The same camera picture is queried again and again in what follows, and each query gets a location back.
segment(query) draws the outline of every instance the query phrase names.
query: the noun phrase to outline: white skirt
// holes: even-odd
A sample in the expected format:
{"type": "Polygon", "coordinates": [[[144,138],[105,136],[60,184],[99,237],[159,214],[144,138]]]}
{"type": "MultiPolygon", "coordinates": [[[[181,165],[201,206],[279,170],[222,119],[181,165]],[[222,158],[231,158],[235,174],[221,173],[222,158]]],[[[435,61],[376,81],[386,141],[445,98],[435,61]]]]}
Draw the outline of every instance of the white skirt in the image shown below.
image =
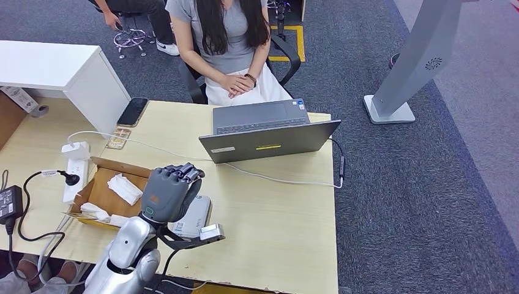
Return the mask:
{"type": "MultiPolygon", "coordinates": [[[[247,72],[248,69],[244,69],[229,73],[229,75],[245,75],[247,72]]],[[[210,78],[206,78],[206,85],[209,105],[230,106],[292,99],[279,84],[266,63],[256,79],[256,87],[232,99],[229,98],[229,92],[226,89],[223,89],[220,84],[210,78]]]]}

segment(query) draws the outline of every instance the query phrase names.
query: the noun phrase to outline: white cable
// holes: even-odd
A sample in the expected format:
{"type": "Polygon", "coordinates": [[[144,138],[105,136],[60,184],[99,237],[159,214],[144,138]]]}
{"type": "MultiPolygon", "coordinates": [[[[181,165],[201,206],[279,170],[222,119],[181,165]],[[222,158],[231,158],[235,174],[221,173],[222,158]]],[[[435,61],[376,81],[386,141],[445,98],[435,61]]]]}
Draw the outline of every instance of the white cable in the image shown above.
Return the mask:
{"type": "MultiPolygon", "coordinates": [[[[60,232],[65,227],[65,225],[67,225],[67,223],[69,222],[70,219],[71,219],[71,217],[68,216],[68,215],[63,216],[63,218],[61,219],[61,222],[59,223],[58,227],[56,228],[56,232],[60,232]]],[[[57,236],[54,235],[47,242],[47,244],[45,245],[45,247],[41,251],[40,257],[38,258],[38,267],[37,267],[38,271],[40,271],[42,269],[43,258],[45,258],[45,253],[46,253],[47,249],[49,248],[50,244],[54,241],[54,239],[56,237],[57,236]]],[[[79,286],[81,284],[84,284],[84,282],[85,282],[85,281],[81,281],[79,283],[74,283],[74,284],[54,284],[54,283],[49,283],[48,281],[45,280],[45,278],[43,278],[43,274],[42,273],[40,273],[40,281],[42,281],[43,285],[59,285],[59,286],[63,286],[63,287],[75,287],[75,286],[79,286]]]]}
{"type": "Polygon", "coordinates": [[[156,149],[156,150],[160,150],[160,151],[166,152],[168,154],[171,154],[171,155],[174,155],[174,156],[178,156],[178,157],[182,157],[182,158],[212,161],[212,160],[207,159],[207,158],[191,157],[191,156],[184,156],[184,155],[176,154],[176,153],[173,153],[171,151],[167,151],[165,149],[162,149],[162,148],[159,148],[159,147],[155,147],[153,145],[150,145],[150,144],[147,144],[147,143],[143,143],[143,142],[140,142],[140,141],[137,141],[137,140],[132,140],[132,139],[123,138],[123,137],[119,137],[119,136],[115,136],[115,135],[111,135],[111,134],[96,132],[94,130],[82,130],[81,132],[75,132],[74,134],[69,135],[69,137],[67,138],[67,141],[68,141],[69,144],[72,144],[72,141],[70,140],[72,137],[74,137],[75,135],[88,134],[88,133],[90,133],[90,134],[100,134],[100,135],[110,136],[110,137],[114,137],[114,138],[119,138],[119,139],[125,140],[125,141],[131,141],[131,142],[139,143],[139,144],[142,144],[144,146],[147,146],[147,147],[150,147],[150,148],[153,148],[153,149],[156,149]]]}
{"type": "Polygon", "coordinates": [[[246,170],[242,170],[241,168],[237,168],[231,164],[225,164],[225,165],[228,165],[230,167],[232,167],[233,169],[237,170],[237,171],[240,171],[242,173],[245,173],[247,175],[250,175],[250,176],[257,176],[257,177],[260,177],[260,178],[263,178],[263,179],[268,179],[268,180],[271,180],[271,181],[275,181],[275,182],[280,182],[280,183],[286,183],[286,184],[298,184],[298,185],[316,185],[316,186],[329,186],[329,187],[336,187],[337,189],[340,189],[342,188],[342,182],[343,182],[343,178],[340,178],[340,185],[339,186],[336,186],[334,184],[328,184],[328,183],[317,183],[317,182],[297,182],[297,181],[288,181],[286,179],[276,179],[276,178],[271,178],[270,176],[264,176],[264,175],[261,175],[259,173],[251,173],[249,171],[246,171],[246,170]]]}
{"type": "Polygon", "coordinates": [[[173,284],[173,285],[175,285],[177,287],[180,287],[180,288],[186,289],[186,290],[198,290],[198,289],[200,289],[201,287],[204,287],[207,284],[207,282],[203,282],[201,285],[196,286],[195,288],[190,288],[190,287],[186,287],[184,285],[181,285],[181,284],[178,284],[178,283],[175,283],[173,281],[166,280],[166,279],[162,280],[161,282],[170,283],[170,284],[173,284]]]}
{"type": "MultiPolygon", "coordinates": [[[[86,133],[89,133],[89,134],[101,134],[101,135],[106,135],[106,136],[111,136],[111,137],[114,137],[114,138],[119,138],[121,140],[126,140],[126,141],[132,141],[132,142],[135,142],[135,143],[139,143],[139,144],[142,144],[144,146],[147,146],[147,147],[150,147],[150,148],[153,148],[153,149],[156,149],[156,150],[160,150],[160,151],[163,151],[163,152],[166,152],[168,154],[171,154],[171,155],[174,155],[174,156],[178,156],[178,157],[183,157],[183,158],[188,158],[188,159],[196,159],[196,160],[205,160],[205,161],[212,161],[210,159],[207,159],[207,158],[199,158],[199,157],[190,157],[190,156],[183,156],[183,155],[180,155],[180,154],[176,154],[176,153],[173,153],[173,152],[170,152],[170,151],[167,151],[167,150],[164,150],[162,148],[159,148],[159,147],[155,147],[153,145],[150,145],[150,144],[147,144],[147,143],[143,143],[143,142],[140,142],[140,141],[137,141],[137,140],[132,140],[132,139],[128,139],[128,138],[123,138],[123,137],[119,137],[119,136],[115,136],[115,135],[110,135],[110,134],[106,134],[106,133],[101,133],[101,132],[96,132],[94,130],[82,130],[81,132],[75,132],[74,134],[72,135],[69,135],[69,137],[67,138],[67,141],[69,144],[72,144],[72,141],[71,141],[71,138],[74,137],[75,135],[78,135],[78,134],[86,134],[86,133]]],[[[232,167],[233,169],[239,171],[239,172],[242,172],[242,173],[245,173],[246,175],[250,175],[250,176],[257,176],[257,177],[260,177],[260,178],[263,178],[263,179],[268,179],[270,181],[275,181],[275,182],[280,182],[280,183],[286,183],[286,184],[297,184],[297,185],[317,185],[317,186],[327,186],[327,187],[335,187],[337,189],[341,189],[342,188],[342,183],[343,183],[343,178],[340,178],[340,185],[339,186],[336,186],[335,184],[329,184],[329,183],[316,183],[316,182],[298,182],[298,181],[288,181],[286,179],[276,179],[276,178],[271,178],[270,176],[264,176],[264,175],[261,175],[259,173],[251,173],[251,172],[247,172],[245,170],[242,170],[241,168],[237,168],[231,164],[225,164],[229,167],[232,167]]]]}
{"type": "MultiPolygon", "coordinates": [[[[148,290],[148,291],[153,291],[153,289],[148,288],[148,287],[145,287],[145,289],[148,290]]],[[[158,290],[155,290],[155,293],[158,293],[158,294],[164,294],[163,292],[158,291],[158,290]]]]}

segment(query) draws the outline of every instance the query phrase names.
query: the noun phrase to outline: orange logo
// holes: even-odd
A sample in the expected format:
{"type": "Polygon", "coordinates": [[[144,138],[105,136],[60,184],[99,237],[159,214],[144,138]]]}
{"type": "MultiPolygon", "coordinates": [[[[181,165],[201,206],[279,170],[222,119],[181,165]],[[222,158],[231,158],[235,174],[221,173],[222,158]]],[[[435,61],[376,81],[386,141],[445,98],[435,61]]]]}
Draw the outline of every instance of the orange logo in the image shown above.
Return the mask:
{"type": "Polygon", "coordinates": [[[149,197],[151,199],[151,201],[155,202],[155,204],[158,204],[159,203],[159,198],[155,195],[151,195],[151,197],[149,197]]]}

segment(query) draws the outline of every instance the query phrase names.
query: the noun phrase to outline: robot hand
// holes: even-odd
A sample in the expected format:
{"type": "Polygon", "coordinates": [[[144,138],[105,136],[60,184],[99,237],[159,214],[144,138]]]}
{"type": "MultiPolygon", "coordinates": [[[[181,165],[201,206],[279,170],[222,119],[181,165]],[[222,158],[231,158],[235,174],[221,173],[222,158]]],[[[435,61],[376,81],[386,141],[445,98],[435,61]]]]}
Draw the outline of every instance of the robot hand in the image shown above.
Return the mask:
{"type": "Polygon", "coordinates": [[[200,191],[204,176],[190,163],[156,168],[143,192],[141,216],[154,227],[182,219],[200,191]]]}

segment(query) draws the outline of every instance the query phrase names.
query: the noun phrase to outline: bracelet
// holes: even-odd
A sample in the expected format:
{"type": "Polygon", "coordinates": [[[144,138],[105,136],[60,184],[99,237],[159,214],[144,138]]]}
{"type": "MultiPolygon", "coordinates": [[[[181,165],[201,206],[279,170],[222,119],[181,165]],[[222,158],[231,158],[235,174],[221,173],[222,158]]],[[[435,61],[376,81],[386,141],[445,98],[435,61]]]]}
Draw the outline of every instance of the bracelet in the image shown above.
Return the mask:
{"type": "Polygon", "coordinates": [[[245,78],[249,78],[252,82],[254,82],[254,88],[256,87],[256,78],[255,77],[246,73],[245,78]]]}

